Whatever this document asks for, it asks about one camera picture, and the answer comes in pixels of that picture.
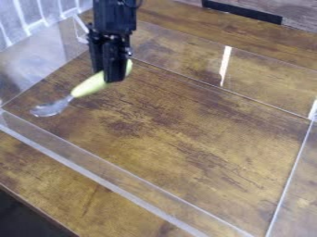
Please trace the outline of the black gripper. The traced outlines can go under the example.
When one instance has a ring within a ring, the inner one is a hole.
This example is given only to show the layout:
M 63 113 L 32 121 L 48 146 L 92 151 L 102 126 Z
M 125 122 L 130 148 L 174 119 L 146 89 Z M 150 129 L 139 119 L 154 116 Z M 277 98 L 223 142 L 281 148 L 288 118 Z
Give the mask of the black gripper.
M 92 70 L 104 69 L 107 83 L 126 78 L 137 11 L 138 0 L 92 0 L 92 23 L 87 25 Z

